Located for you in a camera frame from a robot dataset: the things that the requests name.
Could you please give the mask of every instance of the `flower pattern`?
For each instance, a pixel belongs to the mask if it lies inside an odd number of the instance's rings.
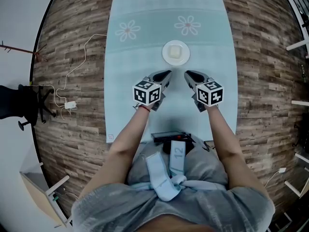
[[[124,42],[127,39],[127,37],[129,37],[132,40],[136,39],[136,34],[134,32],[139,31],[140,26],[135,26],[134,20],[129,21],[128,24],[122,22],[119,24],[119,26],[121,27],[121,29],[117,30],[115,34],[117,36],[120,36],[121,42]]]
[[[179,16],[178,20],[180,23],[175,23],[174,27],[177,29],[182,29],[182,35],[187,35],[188,32],[190,31],[193,35],[197,35],[198,31],[196,28],[199,28],[201,24],[199,22],[193,22],[194,17],[193,16],[188,16],[187,19],[185,19],[183,16]]]

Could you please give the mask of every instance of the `wooden floor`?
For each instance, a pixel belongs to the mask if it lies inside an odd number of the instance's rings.
[[[301,40],[287,0],[224,0],[232,28],[238,70],[237,136],[249,167],[262,183],[280,168],[268,184],[276,215],[296,199],[283,183],[289,180],[301,190],[308,172],[294,158],[292,142],[301,119],[302,106],[291,99],[305,100],[300,65],[304,51],[287,52],[285,47]],[[48,62],[36,63],[33,84],[63,87],[66,74],[84,60],[84,43],[95,33],[106,34],[112,0],[55,0],[44,24],[39,48]],[[35,126],[39,152],[47,178],[55,183],[66,174],[65,191],[79,195],[100,168],[109,146],[105,143],[104,51],[105,37],[95,36],[87,45],[87,61],[68,77],[67,89],[59,92],[76,101],[71,115],[50,97],[56,118]],[[56,99],[63,104],[63,99]],[[67,215],[75,198],[61,196]]]

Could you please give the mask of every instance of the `person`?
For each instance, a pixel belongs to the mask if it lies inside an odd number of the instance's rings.
[[[113,142],[101,169],[73,204],[74,231],[265,232],[274,204],[247,166],[238,139],[216,106],[206,109],[217,155],[203,149],[201,140],[196,141],[185,157],[184,175],[188,180],[224,185],[226,190],[185,188],[165,202],[155,190],[131,187],[150,181],[146,157],[159,151],[167,166],[169,163],[162,144],[147,143],[132,164],[151,107],[137,109]]]

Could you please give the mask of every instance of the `gray t-shirt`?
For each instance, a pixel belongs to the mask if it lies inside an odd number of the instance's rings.
[[[129,185],[148,182],[145,157],[160,151],[169,166],[162,145],[140,145],[128,173]],[[224,167],[214,151],[198,141],[185,158],[187,180],[204,180],[227,186]],[[161,201],[154,190],[135,190],[125,184],[101,186],[76,201],[72,207],[75,232],[132,232],[163,214],[223,232],[265,232],[275,212],[273,202],[262,193],[237,187],[227,191],[201,191],[185,188],[169,202]]]

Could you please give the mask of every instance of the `red bracelet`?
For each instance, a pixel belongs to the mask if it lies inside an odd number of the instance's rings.
[[[150,110],[149,110],[147,107],[145,107],[145,106],[143,106],[143,105],[141,105],[141,106],[139,106],[139,107],[145,108],[145,109],[150,113]]]

